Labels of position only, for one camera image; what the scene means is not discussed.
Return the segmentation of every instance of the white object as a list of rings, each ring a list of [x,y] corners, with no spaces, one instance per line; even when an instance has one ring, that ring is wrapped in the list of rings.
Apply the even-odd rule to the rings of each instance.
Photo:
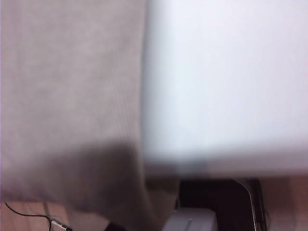
[[[203,208],[180,208],[173,212],[163,231],[218,231],[216,215]]]
[[[149,175],[308,172],[308,1],[149,0]]]

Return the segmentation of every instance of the cable connector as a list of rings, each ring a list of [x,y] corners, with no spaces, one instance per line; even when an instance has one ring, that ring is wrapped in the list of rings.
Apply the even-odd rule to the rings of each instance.
[[[51,223],[60,227],[61,229],[64,229],[65,231],[73,231],[71,228],[67,227],[66,225],[58,222],[57,220],[51,220]]]

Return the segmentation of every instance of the gray fabric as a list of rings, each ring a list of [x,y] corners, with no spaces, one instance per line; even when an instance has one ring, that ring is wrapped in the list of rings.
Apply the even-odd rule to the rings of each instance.
[[[160,230],[176,182],[140,157],[143,0],[1,2],[2,200],[54,201]]]

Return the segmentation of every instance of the wooden surface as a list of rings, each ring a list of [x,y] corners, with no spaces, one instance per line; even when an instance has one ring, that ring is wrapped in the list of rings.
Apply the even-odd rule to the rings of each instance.
[[[46,214],[43,203],[8,203],[11,208],[24,214]],[[66,209],[63,206],[47,203],[51,217],[69,226]],[[48,221],[45,218],[29,218],[15,214],[1,203],[1,230],[2,231],[48,231]],[[63,231],[53,226],[54,231]]]

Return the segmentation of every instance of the white device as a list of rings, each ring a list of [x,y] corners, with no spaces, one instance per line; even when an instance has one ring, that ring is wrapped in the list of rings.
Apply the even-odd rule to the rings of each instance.
[[[308,1],[149,0],[148,175],[308,172]]]
[[[216,215],[205,208],[180,208],[174,211],[163,231],[218,231]]]

